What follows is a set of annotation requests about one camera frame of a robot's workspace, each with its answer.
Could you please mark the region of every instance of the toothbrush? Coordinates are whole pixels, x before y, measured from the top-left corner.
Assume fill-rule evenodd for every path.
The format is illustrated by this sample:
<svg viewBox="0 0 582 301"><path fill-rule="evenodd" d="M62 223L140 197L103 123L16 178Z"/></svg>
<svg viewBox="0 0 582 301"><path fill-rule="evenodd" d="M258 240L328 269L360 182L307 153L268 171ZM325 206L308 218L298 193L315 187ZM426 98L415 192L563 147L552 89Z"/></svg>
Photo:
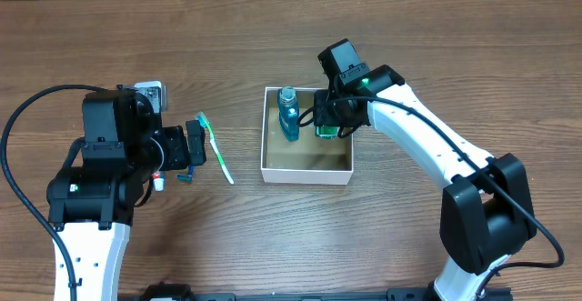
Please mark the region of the toothbrush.
<svg viewBox="0 0 582 301"><path fill-rule="evenodd" d="M215 134L212 132L212 127L210 127L210 122L208 121L208 118L206 118L203 112L199 112L198 114L196 114L196 119L200 121L200 125L202 127L208 128L208 134L210 134L210 145L212 146L212 149L215 150L216 157L218 157L218 162L220 162L220 167L222 168L222 172L225 173L228 183L230 183L230 185L233 185L235 181L233 180L233 177L230 175L230 172L226 167L225 161L222 159L222 156L218 151L218 146L216 146Z"/></svg>

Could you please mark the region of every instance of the bottle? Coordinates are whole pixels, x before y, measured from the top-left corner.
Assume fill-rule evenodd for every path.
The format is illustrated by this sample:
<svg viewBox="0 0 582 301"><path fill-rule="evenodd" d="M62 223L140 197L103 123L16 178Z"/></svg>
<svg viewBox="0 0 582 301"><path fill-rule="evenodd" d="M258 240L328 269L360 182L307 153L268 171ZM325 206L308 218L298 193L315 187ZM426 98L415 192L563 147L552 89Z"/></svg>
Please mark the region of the bottle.
<svg viewBox="0 0 582 301"><path fill-rule="evenodd" d="M283 87L276 96L276 102L279 104L279 124L283 134L293 142L299 139L299 103L297 102L297 93L293 87Z"/></svg>
<svg viewBox="0 0 582 301"><path fill-rule="evenodd" d="M154 173L154 188L156 192L164 191L164 173L163 172L155 172Z"/></svg>

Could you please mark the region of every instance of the wood grain surface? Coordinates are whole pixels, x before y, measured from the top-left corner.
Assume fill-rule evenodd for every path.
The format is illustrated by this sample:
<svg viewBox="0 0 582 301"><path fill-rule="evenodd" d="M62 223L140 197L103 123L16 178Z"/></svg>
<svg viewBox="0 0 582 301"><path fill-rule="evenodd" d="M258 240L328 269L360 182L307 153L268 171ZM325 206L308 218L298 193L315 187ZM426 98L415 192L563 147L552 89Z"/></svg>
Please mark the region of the wood grain surface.
<svg viewBox="0 0 582 301"><path fill-rule="evenodd" d="M260 166L265 86L325 87L316 60L348 37L389 64L461 135L526 165L536 216L558 238L558 270L511 269L491 286L517 300L580 298L582 0L103 0L0 3L0 123L60 84L161 80L165 125L203 110L236 181L210 149L192 185L135 212L120 293L160 280L240 295L425 286L447 253L440 194L392 141L356 134L348 186L267 185ZM45 189L83 132L81 92L45 97L18 119L8 159L47 214ZM49 236L0 184L0 299L52 300ZM555 258L538 234L515 260Z"/></svg>

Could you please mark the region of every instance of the open cardboard box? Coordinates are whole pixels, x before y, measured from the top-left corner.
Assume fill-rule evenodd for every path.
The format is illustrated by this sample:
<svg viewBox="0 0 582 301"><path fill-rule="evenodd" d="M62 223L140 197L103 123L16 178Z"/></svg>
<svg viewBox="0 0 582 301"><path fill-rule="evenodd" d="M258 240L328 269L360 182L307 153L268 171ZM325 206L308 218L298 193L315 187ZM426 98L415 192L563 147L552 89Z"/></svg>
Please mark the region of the open cardboard box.
<svg viewBox="0 0 582 301"><path fill-rule="evenodd" d="M299 129L299 140L289 142L279 124L276 94L280 87L265 89L261 172L267 183L346 185L354 174L352 136L332 140L316 136L308 125ZM299 113L313 105L317 88L296 88Z"/></svg>

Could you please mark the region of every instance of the black cable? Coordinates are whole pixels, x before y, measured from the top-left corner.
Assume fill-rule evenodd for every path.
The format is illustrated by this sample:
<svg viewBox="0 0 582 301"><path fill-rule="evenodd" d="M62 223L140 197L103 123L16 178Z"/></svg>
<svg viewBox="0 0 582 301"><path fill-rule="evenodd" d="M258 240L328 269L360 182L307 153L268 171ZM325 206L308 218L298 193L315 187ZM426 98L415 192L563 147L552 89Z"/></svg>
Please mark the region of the black cable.
<svg viewBox="0 0 582 301"><path fill-rule="evenodd" d="M509 196L506 193L506 191L503 190L503 188L501 188L493 179L491 179L491 177L489 177L489 175L486 175L485 173L483 173L482 170L481 170L481 168L479 166L477 166L477 164L475 164L467 156L467 154L464 153L455 144L455 142L453 142L453 140L451 140L450 137L448 137L447 134L445 134L445 132L443 132L430 119L426 118L424 115L422 115L421 113L417 112L417 110L415 108L413 108L413 107L406 106L406 105L402 105L402 104L400 104L400 103L398 103L396 101L388 100L388 99L385 99L385 98L382 98L382 97L377 97L377 96L350 96L350 97L342 97L342 98L339 98L337 100L331 101L331 103L333 103L335 105L335 103L337 103L337 102L343 102L343 101L349 101L349 100L369 101L369 102L376 101L376 102L384 103L384 104L387 104L387 105L392 105L392 106L395 106L397 108L406 110L407 111L407 115L414 115L418 119L420 119L423 122L425 122L425 124L427 124L428 126L430 126L437 134L439 134L445 140L445 142L447 142L447 144L449 144L455 150L455 152L457 152L459 154L459 156L465 162L467 162L473 169L475 169L475 171L482 178L484 178L485 182L488 184L488 187L493 188L493 190L494 190L493 193L497 193L499 196L503 197L511 206L513 206L515 209L519 210L519 212L521 212L527 218L527 220L529 220L530 222L532 222L534 224L534 226L537 227L537 229L539 229L540 232L542 232L542 234L547 238L547 240L549 241L549 243L556 250L556 253L557 253L557 261L556 262L553 262L553 263L515 262L515 263L511 263L511 264L499 265L499 266L496 266L495 268L491 269L489 271L489 273L486 275L486 277L484 278L483 282L481 282L481 285L479 285L479 288L477 289L477 298L480 298L481 297L481 292L483 291L483 289L485 288L485 286L487 285L487 283L491 280L491 278L493 276L497 275L498 272L500 270L502 270L502 269L511 268L511 267L518 267L518 266L522 266L522 267L536 267L536 268L557 268L557 267L562 266L564 264L564 259L565 259L564 250L562 249L562 246L558 243L558 241L556 240L556 238L554 236L552 236L552 234L539 221L537 221L537 219L535 219L531 214L529 214L526 209L524 209L520 204L518 204L511 196Z"/></svg>
<svg viewBox="0 0 582 301"><path fill-rule="evenodd" d="M2 164L2 171L4 172L4 176L6 176L6 181L15 191L16 196L22 201L23 205L25 205L26 209L30 211L31 214L38 220L40 225L48 232L48 234L53 238L55 241L56 246L61 251L63 255L63 259L65 260L66 265L66 272L69 275L69 288L71 291L71 301L76 301L76 280L75 280L75 270L73 269L73 262L71 261L71 256L69 255L68 251L66 250L65 243L61 237L56 233L53 227L46 221L43 215L33 206L32 202L25 196L23 191L18 187L18 184L15 181L15 178L12 176L10 172L10 168L8 167L8 160L6 159L6 146L8 145L8 136L10 135L10 129L14 125L18 116L34 101L38 100L39 98L51 94L56 91L66 90L66 89L82 89L82 90L89 90L89 91L104 91L104 88L96 87L96 86L89 86L89 85L59 85L49 87L46 90L38 92L37 94L31 96L28 100L22 103L10 116L6 126L4 128L4 132L2 133L2 142L0 143L0 163Z"/></svg>
<svg viewBox="0 0 582 301"><path fill-rule="evenodd" d="M145 195L142 198L141 201L139 201L139 203L137 205L135 205L134 207L140 207L143 206L147 203L147 200L149 200L149 197L152 196L152 189L154 188L154 178L150 175L149 179L147 180L147 191L145 191Z"/></svg>
<svg viewBox="0 0 582 301"><path fill-rule="evenodd" d="M299 127L305 127L305 126L313 123L313 117L311 119L307 120L306 122L301 123L301 121L303 120L303 118L306 117L306 115L309 115L309 113L312 113L313 112L313 109L314 109L314 107L310 107L309 109L307 109L306 111L304 111L303 114L301 114L299 116L299 118L297 119L297 122L299 123Z"/></svg>
<svg viewBox="0 0 582 301"><path fill-rule="evenodd" d="M346 137L354 134L356 132L356 130L360 126L362 126L362 124L364 124L364 122L360 122L359 124L356 125L356 127L353 127L352 129L349 130L349 132L347 132L345 134L343 134L344 133L344 127L343 126L339 127L339 130L337 131L337 137L339 137L339 138L346 138Z"/></svg>

